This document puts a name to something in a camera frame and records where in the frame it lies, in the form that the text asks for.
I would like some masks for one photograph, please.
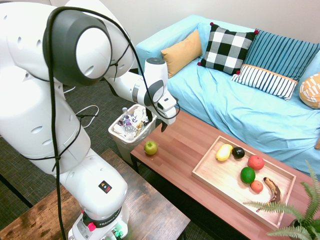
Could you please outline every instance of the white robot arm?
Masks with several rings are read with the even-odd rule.
[[[71,0],[67,6],[93,10],[115,23],[83,11],[63,10],[49,38],[47,21],[54,6],[0,2],[0,135],[45,173],[57,177],[50,49],[45,44],[50,39],[59,179],[83,209],[69,238],[123,238],[128,232],[129,211],[124,204],[128,185],[90,148],[89,136],[65,100],[63,84],[89,86],[105,77],[116,95],[146,106],[166,124],[175,121],[177,102],[168,92],[167,65],[162,59],[146,62],[146,82],[128,72],[135,57],[132,43],[101,2]]]

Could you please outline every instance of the yellow fruit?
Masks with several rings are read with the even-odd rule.
[[[216,152],[215,158],[218,161],[225,161],[229,158],[233,147],[230,144],[223,144]]]

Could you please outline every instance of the red button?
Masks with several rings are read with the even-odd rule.
[[[89,228],[90,232],[93,232],[97,227],[93,222],[90,222],[88,224],[88,228]]]

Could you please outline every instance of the avocado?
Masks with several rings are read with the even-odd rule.
[[[232,155],[234,156],[235,159],[241,159],[245,156],[245,150],[242,147],[234,147],[232,149]]]

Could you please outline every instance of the banana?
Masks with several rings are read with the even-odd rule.
[[[233,147],[230,144],[223,144],[216,152],[215,158],[218,161],[225,161],[229,158]]]
[[[277,184],[275,184],[274,181],[272,181],[270,178],[268,177],[264,177],[263,181],[265,182],[265,184],[270,188],[272,196],[270,198],[270,200],[268,201],[268,203],[277,203],[280,202],[282,199],[282,195],[281,195],[281,191],[278,187]]]

